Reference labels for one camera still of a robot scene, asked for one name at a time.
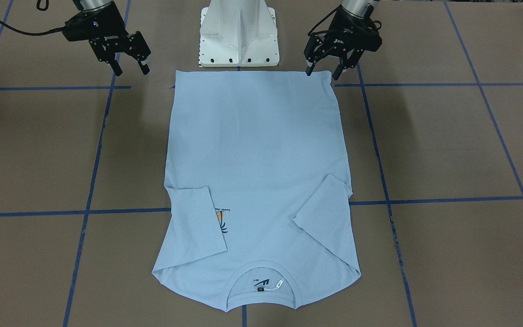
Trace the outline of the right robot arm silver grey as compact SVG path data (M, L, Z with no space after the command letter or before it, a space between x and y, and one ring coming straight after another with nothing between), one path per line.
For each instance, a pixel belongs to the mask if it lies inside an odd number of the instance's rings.
M105 62L116 76L123 71L116 54L125 53L137 61L141 72L147 75L151 50L141 31L129 33L125 22L112 0L75 0L79 12L65 22L62 34L69 42L87 41L99 62Z

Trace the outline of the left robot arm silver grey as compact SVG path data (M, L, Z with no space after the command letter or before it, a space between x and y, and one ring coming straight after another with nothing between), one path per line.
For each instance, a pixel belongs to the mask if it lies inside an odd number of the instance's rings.
M379 50L382 23L371 18L378 3L377 0L343 0L313 26L307 34L309 39L303 52L307 76L320 60L331 56L339 60L332 73L332 79L338 80L347 69L357 66L366 51Z

